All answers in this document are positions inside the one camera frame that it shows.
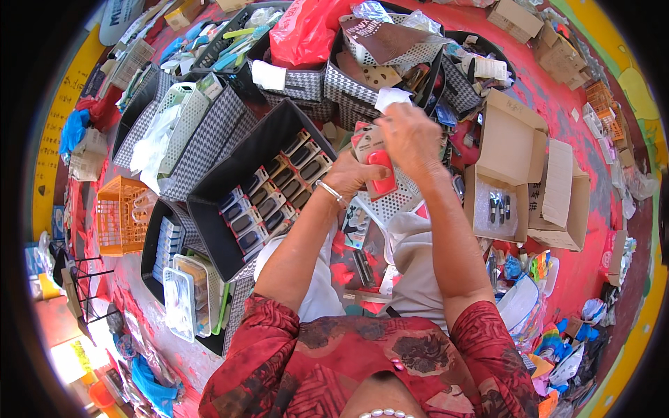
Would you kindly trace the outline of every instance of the brown cardboard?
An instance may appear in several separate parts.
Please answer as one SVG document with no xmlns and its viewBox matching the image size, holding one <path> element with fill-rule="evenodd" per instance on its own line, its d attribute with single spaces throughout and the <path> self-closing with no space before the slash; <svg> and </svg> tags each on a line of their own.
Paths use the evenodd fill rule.
<svg viewBox="0 0 669 418">
<path fill-rule="evenodd" d="M 576 339 L 576 335 L 579 333 L 582 325 L 582 319 L 577 318 L 576 316 L 572 316 L 567 323 L 567 327 L 565 328 L 565 334 L 569 335 L 571 338 Z"/>
<path fill-rule="evenodd" d="M 573 149 L 555 139 L 549 141 L 541 183 L 529 187 L 529 227 L 541 229 L 549 224 L 567 226 L 571 200 Z"/>
<path fill-rule="evenodd" d="M 220 7 L 222 11 L 239 10 L 247 4 L 253 2 L 254 0 L 216 0 L 218 7 Z"/>
<path fill-rule="evenodd" d="M 560 171 L 553 171 L 552 173 L 554 173 L 555 176 L 560 177 L 564 177 L 566 175 L 566 173 L 561 173 Z M 556 190 L 563 187 L 562 182 L 563 180 L 560 180 L 555 183 Z M 546 222 L 545 219 L 542 219 L 542 222 L 539 222 L 537 221 L 536 217 L 531 216 L 527 235 L 533 238 L 539 244 L 547 245 L 549 247 L 581 251 L 585 245 L 585 234 L 587 233 L 587 219 L 589 212 L 590 177 L 586 172 L 579 168 L 579 165 L 576 162 L 576 158 L 572 156 L 571 194 L 569 198 L 569 210 L 567 212 L 566 226 L 560 227 L 554 223 Z"/>
<path fill-rule="evenodd" d="M 609 264 L 609 271 L 606 276 L 609 283 L 613 286 L 620 287 L 620 263 L 623 259 L 623 251 L 625 250 L 625 240 L 628 238 L 628 232 L 625 230 L 616 231 L 615 241 L 613 243 L 613 253 L 611 255 L 611 263 Z"/>
<path fill-rule="evenodd" d="M 516 243 L 527 240 L 527 183 L 543 173 L 548 125 L 536 112 L 506 94 L 491 89 L 483 107 L 480 156 L 465 170 L 464 210 L 474 235 Z M 476 179 L 515 191 L 518 229 L 513 237 L 474 228 Z"/>
<path fill-rule="evenodd" d="M 472 231 L 477 237 L 497 239 L 499 241 L 509 241 L 516 243 L 524 243 L 527 241 L 527 183 L 522 183 L 517 186 L 509 185 L 502 181 L 487 177 L 478 172 L 479 164 L 470 165 L 464 171 L 464 212 L 472 226 Z M 493 185 L 516 193 L 516 211 L 518 213 L 518 228 L 516 234 L 512 237 L 496 234 L 493 231 L 479 231 L 474 227 L 474 201 L 476 196 L 476 178 Z"/>
<path fill-rule="evenodd" d="M 569 32 L 569 38 L 576 39 L 571 31 Z M 578 43 L 573 47 L 564 37 L 553 30 L 550 21 L 544 22 L 541 32 L 535 38 L 534 51 L 537 63 L 556 82 L 574 86 L 579 81 L 576 79 L 575 82 L 574 77 L 586 77 L 581 74 L 581 70 L 587 67 L 587 62 Z"/>
<path fill-rule="evenodd" d="M 208 4 L 204 0 L 177 0 L 165 12 L 165 21 L 172 30 L 178 31 L 182 27 L 190 26 Z"/>
<path fill-rule="evenodd" d="M 488 8 L 488 21 L 502 28 L 520 43 L 537 35 L 543 22 L 513 0 L 500 0 Z"/>
</svg>

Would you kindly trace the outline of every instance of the white plastic bag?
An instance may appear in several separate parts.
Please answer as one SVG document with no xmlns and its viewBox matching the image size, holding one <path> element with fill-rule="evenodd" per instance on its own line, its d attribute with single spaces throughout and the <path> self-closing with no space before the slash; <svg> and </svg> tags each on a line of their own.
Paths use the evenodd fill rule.
<svg viewBox="0 0 669 418">
<path fill-rule="evenodd" d="M 557 367 L 548 375 L 551 386 L 566 385 L 569 379 L 576 376 L 581 360 L 583 360 L 583 347 L 585 347 L 585 343 L 582 342 L 567 358 L 558 363 Z"/>
<path fill-rule="evenodd" d="M 134 145 L 130 170 L 141 171 L 139 179 L 158 195 L 161 194 L 161 186 L 165 189 L 165 182 L 157 179 L 158 168 L 167 153 L 170 136 L 184 107 L 184 104 L 176 104 L 154 116 L 149 129 Z"/>
<path fill-rule="evenodd" d="M 660 188 L 660 181 L 658 179 L 654 178 L 650 173 L 643 175 L 636 165 L 625 167 L 623 169 L 623 176 L 632 197 L 638 201 L 646 200 Z"/>
</svg>

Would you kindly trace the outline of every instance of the orange plastic basket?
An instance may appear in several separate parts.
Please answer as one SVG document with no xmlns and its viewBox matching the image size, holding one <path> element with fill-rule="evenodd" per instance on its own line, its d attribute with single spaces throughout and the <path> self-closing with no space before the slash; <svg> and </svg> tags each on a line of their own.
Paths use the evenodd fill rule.
<svg viewBox="0 0 669 418">
<path fill-rule="evenodd" d="M 601 120 L 601 123 L 604 125 L 611 140 L 616 141 L 625 139 L 625 132 L 623 131 L 622 126 L 620 126 L 620 123 L 616 120 L 617 118 L 613 109 L 607 108 L 601 112 L 597 112 L 597 117 Z"/>
<path fill-rule="evenodd" d="M 617 104 L 613 101 L 611 92 L 601 80 L 585 89 L 585 97 L 597 113 L 603 112 L 608 108 L 617 109 Z"/>
<path fill-rule="evenodd" d="M 147 186 L 139 180 L 117 176 L 98 192 L 98 244 L 100 255 L 120 257 L 141 251 L 147 225 L 132 218 L 133 202 Z"/>
</svg>

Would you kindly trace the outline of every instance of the red plastic item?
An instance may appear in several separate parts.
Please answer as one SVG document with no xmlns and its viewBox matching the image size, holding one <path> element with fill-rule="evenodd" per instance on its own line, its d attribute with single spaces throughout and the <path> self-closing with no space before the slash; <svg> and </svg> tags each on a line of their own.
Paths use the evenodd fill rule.
<svg viewBox="0 0 669 418">
<path fill-rule="evenodd" d="M 100 409 L 109 408 L 116 403 L 114 397 L 109 393 L 102 381 L 91 385 L 90 389 L 88 389 L 88 396 L 91 402 Z"/>
<path fill-rule="evenodd" d="M 390 161 L 390 156 L 385 150 L 377 150 L 367 156 L 367 164 L 383 165 L 390 169 L 390 176 L 383 180 L 372 180 L 374 191 L 380 195 L 385 195 L 397 188 L 395 182 L 395 171 L 393 170 L 393 163 Z"/>
<path fill-rule="evenodd" d="M 351 0 L 295 0 L 270 30 L 272 64 L 308 70 L 328 60 L 339 17 L 351 14 Z"/>
</svg>

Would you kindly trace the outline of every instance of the blue plastic item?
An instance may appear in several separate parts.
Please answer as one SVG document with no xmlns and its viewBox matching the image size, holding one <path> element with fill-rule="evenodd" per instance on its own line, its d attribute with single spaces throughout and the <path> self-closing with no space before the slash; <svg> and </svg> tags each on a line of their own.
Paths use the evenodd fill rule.
<svg viewBox="0 0 669 418">
<path fill-rule="evenodd" d="M 60 132 L 59 154 L 72 152 L 74 147 L 83 139 L 86 134 L 86 125 L 90 120 L 88 109 L 73 110 L 65 121 L 63 130 Z"/>
<path fill-rule="evenodd" d="M 172 56 L 172 54 L 174 54 L 176 51 L 179 51 L 179 47 L 181 47 L 182 43 L 183 39 L 178 37 L 177 39 L 173 40 L 172 43 L 166 46 L 165 49 L 163 50 L 163 53 L 161 54 L 161 64 L 167 62 L 167 60 Z"/>
<path fill-rule="evenodd" d="M 158 412 L 172 417 L 172 400 L 177 398 L 177 390 L 156 383 L 156 378 L 142 355 L 132 360 L 132 381 Z"/>
</svg>

